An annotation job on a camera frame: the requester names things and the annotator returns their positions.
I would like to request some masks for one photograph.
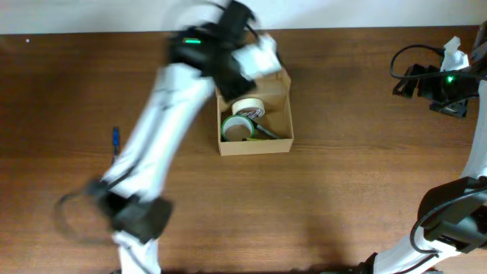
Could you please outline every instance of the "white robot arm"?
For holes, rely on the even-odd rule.
[[[176,150],[202,105],[220,88],[232,100],[255,87],[255,78],[278,72],[275,41],[243,45],[252,12],[239,2],[217,24],[191,27],[170,39],[170,64],[154,89],[125,148],[90,193],[110,219],[122,273],[158,274],[158,237],[172,206],[159,198]]]

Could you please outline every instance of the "green led light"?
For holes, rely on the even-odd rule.
[[[455,77],[454,76],[448,76],[447,77],[448,84],[451,84],[451,82],[454,81],[454,80],[455,80]]]
[[[184,38],[184,43],[201,43],[201,40],[196,38]]]

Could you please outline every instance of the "masking tape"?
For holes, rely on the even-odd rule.
[[[256,119],[264,116],[266,110],[264,109],[264,102],[256,98],[247,98],[235,102],[231,106],[233,115],[243,115],[249,119]]]

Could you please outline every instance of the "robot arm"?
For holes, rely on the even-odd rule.
[[[479,86],[479,96],[480,96],[480,111],[479,111],[479,119],[477,122],[476,134],[473,140],[472,151],[470,153],[469,160],[465,166],[465,169],[462,173],[462,178],[470,177],[474,179],[479,179],[480,177],[484,177],[487,175],[487,81],[481,81]],[[463,189],[466,189],[465,186],[460,185],[460,183],[455,183],[454,186],[458,186],[459,188],[442,188],[440,192],[432,192],[431,195],[429,193],[423,199],[422,206],[426,204],[426,201],[431,199],[437,199],[439,196],[444,196],[444,191],[448,191],[450,193],[454,193],[455,191],[460,190],[460,195],[463,194]],[[478,187],[486,187],[486,183],[481,183]],[[485,197],[477,198],[481,201],[486,201]],[[481,204],[483,202],[477,202],[471,207],[462,205],[462,210],[453,210],[451,209],[452,213],[462,212],[463,210],[467,211],[468,215],[470,213],[484,210]],[[454,216],[454,218],[461,218],[463,219],[462,213],[460,213],[461,217]],[[395,247],[391,248],[390,250],[384,251],[383,253],[379,253],[374,258],[374,271],[373,274],[390,274],[390,273],[409,273],[409,274],[421,274],[437,263],[441,262],[452,256],[460,255],[462,252],[470,252],[472,249],[479,247],[479,244],[485,243],[487,241],[487,237],[482,237],[482,233],[487,233],[485,231],[485,227],[477,226],[470,229],[464,228],[461,226],[461,222],[459,221],[456,226],[453,226],[449,223],[450,216],[443,216],[441,217],[441,221],[444,221],[445,226],[451,226],[453,228],[451,231],[448,231],[450,234],[447,237],[451,237],[452,234],[457,235],[457,241],[467,241],[465,243],[463,241],[463,250],[459,248],[459,244],[452,244],[452,242],[445,243],[446,237],[443,237],[441,240],[436,241],[428,241],[425,239],[425,229],[423,227],[419,227],[416,231],[414,238],[415,243],[418,245],[419,248],[422,250],[438,250],[438,254],[428,254],[428,253],[420,253],[413,246],[411,245],[410,235],[405,236]],[[465,218],[463,222],[471,221],[476,223],[476,220]],[[470,239],[461,239],[462,237],[474,237],[476,239],[475,243],[468,243],[471,241]]]
[[[170,39],[170,64],[127,145],[89,193],[110,220],[123,273],[160,273],[157,239],[172,205],[159,198],[170,163],[189,125],[218,86],[225,100],[255,87],[255,78],[281,70],[275,41],[266,35],[244,46],[252,12],[231,1],[217,24],[190,27]]]
[[[445,48],[442,71],[462,69],[485,75],[485,50],[487,40],[485,24],[480,28],[474,50],[473,66],[468,65],[466,55],[457,50],[460,45],[454,37]],[[435,71],[430,66],[428,71]],[[425,68],[414,65],[407,75],[425,73]],[[435,264],[461,253],[469,253],[487,245],[487,81],[479,84],[473,78],[432,78],[402,81],[394,88],[394,94],[411,97],[412,90],[419,86],[419,96],[432,100],[431,110],[456,117],[465,117],[466,102],[470,97],[479,97],[480,110],[476,134],[469,160],[461,175],[462,179],[430,190],[419,207],[418,221],[411,234],[396,246],[383,253],[373,254],[356,269],[361,274],[421,274]]]

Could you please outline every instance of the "marker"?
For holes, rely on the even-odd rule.
[[[120,132],[118,126],[113,127],[113,158],[112,164],[120,154]]]

